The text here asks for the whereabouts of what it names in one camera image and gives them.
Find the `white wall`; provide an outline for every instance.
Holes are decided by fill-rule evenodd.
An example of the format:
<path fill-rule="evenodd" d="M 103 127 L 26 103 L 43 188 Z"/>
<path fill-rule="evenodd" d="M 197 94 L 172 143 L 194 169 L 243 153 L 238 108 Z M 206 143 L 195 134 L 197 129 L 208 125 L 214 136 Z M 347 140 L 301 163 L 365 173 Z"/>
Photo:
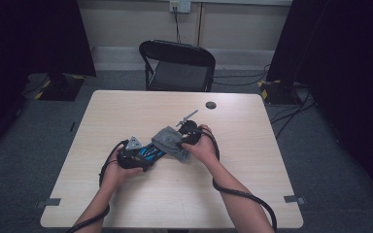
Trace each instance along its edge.
<path fill-rule="evenodd" d="M 182 42 L 199 42 L 207 49 L 274 50 L 289 10 L 288 4 L 279 3 L 288 1 L 274 1 L 278 5 L 255 2 L 192 2 L 191 13 L 178 18 Z M 80 0 L 79 4 L 92 47 L 135 48 L 149 39 L 176 41 L 168 1 Z"/>

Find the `light wooden tabletop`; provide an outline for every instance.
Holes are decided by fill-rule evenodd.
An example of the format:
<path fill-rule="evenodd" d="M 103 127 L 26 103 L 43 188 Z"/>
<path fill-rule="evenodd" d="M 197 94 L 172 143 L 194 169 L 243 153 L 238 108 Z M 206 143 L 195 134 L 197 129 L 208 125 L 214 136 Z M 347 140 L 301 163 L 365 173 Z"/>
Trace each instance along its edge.
<path fill-rule="evenodd" d="M 213 101 L 217 107 L 206 108 Z M 279 228 L 299 228 L 303 219 L 263 102 L 254 94 L 98 90 L 92 95 L 47 206 L 44 227 L 71 227 L 98 190 L 98 174 L 112 148 L 135 136 L 143 145 L 162 128 L 191 119 L 208 124 L 220 161 L 255 196 L 274 210 Z M 212 177 L 191 155 L 170 155 L 128 180 L 113 196 L 104 227 L 233 228 Z"/>

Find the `black chair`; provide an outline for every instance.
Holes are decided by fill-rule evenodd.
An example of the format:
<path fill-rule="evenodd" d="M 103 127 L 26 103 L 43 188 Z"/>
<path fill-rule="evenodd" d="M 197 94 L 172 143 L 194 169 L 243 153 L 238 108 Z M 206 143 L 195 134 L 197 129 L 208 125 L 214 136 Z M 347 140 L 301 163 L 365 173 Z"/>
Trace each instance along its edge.
<path fill-rule="evenodd" d="M 211 91 L 216 61 L 207 50 L 150 40 L 141 44 L 139 52 L 145 61 L 146 90 Z M 155 69 L 150 60 L 158 61 Z"/>

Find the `wall outlet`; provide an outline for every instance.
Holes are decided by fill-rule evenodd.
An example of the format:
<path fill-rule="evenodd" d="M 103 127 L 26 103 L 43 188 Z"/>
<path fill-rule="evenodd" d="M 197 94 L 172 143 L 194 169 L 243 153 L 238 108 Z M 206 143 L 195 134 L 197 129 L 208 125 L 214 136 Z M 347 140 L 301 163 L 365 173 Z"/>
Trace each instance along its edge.
<path fill-rule="evenodd" d="M 190 13 L 190 0 L 169 1 L 169 12 L 175 12 L 174 8 L 176 8 L 177 13 Z"/>
<path fill-rule="evenodd" d="M 181 9 L 181 1 L 169 1 L 169 12 L 175 12 L 174 8 L 179 12 Z"/>

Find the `dark backdrop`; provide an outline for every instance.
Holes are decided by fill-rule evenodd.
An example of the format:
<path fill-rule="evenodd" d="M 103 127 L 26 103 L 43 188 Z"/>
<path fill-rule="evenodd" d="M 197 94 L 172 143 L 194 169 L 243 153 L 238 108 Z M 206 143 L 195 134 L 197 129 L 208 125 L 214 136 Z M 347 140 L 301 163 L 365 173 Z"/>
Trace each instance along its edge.
<path fill-rule="evenodd" d="M 373 1 L 294 0 L 268 79 L 310 84 L 373 180 Z"/>
<path fill-rule="evenodd" d="M 0 1 L 0 131 L 28 75 L 50 70 L 95 76 L 76 0 Z"/>

